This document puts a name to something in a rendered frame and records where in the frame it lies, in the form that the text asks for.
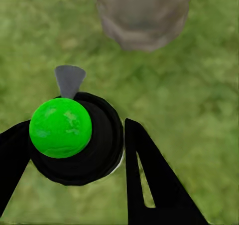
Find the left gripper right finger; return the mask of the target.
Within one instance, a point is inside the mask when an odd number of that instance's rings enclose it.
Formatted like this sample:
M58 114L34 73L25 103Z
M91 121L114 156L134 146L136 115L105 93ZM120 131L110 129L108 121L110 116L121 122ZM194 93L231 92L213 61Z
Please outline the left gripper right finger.
M209 225L144 127L125 119L128 225ZM156 208L144 204L137 155Z

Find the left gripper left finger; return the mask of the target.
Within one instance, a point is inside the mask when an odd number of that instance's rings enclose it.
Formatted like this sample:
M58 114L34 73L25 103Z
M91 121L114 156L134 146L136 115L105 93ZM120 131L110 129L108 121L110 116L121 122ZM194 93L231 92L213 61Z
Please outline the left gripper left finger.
M30 161L29 123L19 123L0 134L0 218Z

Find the pesticide atomizer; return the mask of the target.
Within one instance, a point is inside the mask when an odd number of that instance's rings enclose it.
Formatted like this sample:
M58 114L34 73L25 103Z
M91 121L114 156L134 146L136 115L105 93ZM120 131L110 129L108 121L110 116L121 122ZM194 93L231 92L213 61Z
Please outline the pesticide atomizer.
M28 147L37 170L65 186L83 186L108 176L124 154L117 111L102 97L77 93L83 69L56 66L61 97L42 104L29 123Z

